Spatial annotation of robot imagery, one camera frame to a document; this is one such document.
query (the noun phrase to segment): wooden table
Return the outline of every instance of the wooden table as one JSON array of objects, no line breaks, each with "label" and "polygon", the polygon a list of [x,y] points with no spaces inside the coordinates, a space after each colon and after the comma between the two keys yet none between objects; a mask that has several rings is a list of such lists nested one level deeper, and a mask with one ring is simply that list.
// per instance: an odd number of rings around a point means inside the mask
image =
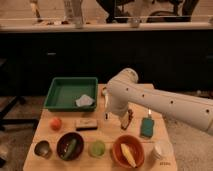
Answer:
[{"label": "wooden table", "polygon": [[[143,85],[146,88],[152,88],[152,85]],[[152,111],[152,118],[155,120],[154,135],[151,139],[139,137],[139,128],[142,117],[146,117],[148,109],[136,104],[130,104],[134,111],[134,118],[126,131],[120,129],[120,122],[116,115],[110,114],[109,119],[104,120],[104,97],[101,96],[103,84],[99,84],[97,108],[94,112],[50,112],[43,109],[39,125],[35,132],[32,144],[30,146],[25,164],[24,171],[123,171],[112,159],[110,150],[112,144],[119,136],[131,134],[137,137],[145,151],[144,164],[135,170],[152,170],[152,171],[173,171],[177,170],[175,157],[167,157],[163,160],[155,160],[151,153],[154,142],[159,139],[169,140],[162,115]],[[58,116],[62,119],[63,125],[59,131],[51,130],[49,122],[52,117]],[[75,131],[75,120],[77,118],[96,118],[98,119],[98,130],[80,131],[85,146],[83,153],[74,161],[63,161],[56,154],[56,144],[59,138],[68,133]],[[93,158],[88,154],[88,145],[90,142],[100,139],[106,143],[106,151],[101,158]],[[34,147],[37,142],[47,140],[53,150],[49,159],[38,157],[34,154]]]}]

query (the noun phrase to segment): floor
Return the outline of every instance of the floor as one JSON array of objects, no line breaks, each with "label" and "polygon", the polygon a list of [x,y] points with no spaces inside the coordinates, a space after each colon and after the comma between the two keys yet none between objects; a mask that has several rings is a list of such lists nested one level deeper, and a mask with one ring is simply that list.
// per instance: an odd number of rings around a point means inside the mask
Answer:
[{"label": "floor", "polygon": [[[40,117],[45,97],[25,97],[27,103],[17,104],[8,118]],[[0,109],[11,98],[0,98]],[[179,171],[213,170],[213,137],[182,122],[165,117],[165,123]],[[0,157],[8,150],[7,164],[0,171],[22,171],[26,155],[34,135],[32,125],[7,126],[0,132]]]}]

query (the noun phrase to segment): green lime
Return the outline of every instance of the green lime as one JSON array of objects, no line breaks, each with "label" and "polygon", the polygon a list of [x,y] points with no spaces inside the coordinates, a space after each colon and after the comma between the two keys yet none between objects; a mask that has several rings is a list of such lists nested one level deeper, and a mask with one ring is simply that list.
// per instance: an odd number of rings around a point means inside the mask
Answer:
[{"label": "green lime", "polygon": [[100,157],[105,152],[105,144],[103,141],[97,140],[89,145],[89,154],[92,157]]}]

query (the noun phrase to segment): red apple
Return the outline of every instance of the red apple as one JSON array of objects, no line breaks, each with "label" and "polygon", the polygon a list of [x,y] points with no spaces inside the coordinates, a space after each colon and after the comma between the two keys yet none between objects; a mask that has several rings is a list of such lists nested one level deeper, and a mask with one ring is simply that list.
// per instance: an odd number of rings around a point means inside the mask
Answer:
[{"label": "red apple", "polygon": [[54,117],[50,120],[50,127],[54,131],[58,131],[61,128],[61,125],[62,125],[62,121],[59,117]]}]

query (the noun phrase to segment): cabinet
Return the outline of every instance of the cabinet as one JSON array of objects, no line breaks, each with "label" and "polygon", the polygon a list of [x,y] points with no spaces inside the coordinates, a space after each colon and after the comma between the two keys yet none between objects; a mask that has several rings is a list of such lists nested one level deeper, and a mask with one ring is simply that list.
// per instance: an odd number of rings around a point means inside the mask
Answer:
[{"label": "cabinet", "polygon": [[56,76],[106,83],[124,67],[159,89],[207,90],[213,88],[212,37],[212,30],[2,33],[0,55],[9,59],[4,69],[23,95],[46,95]]}]

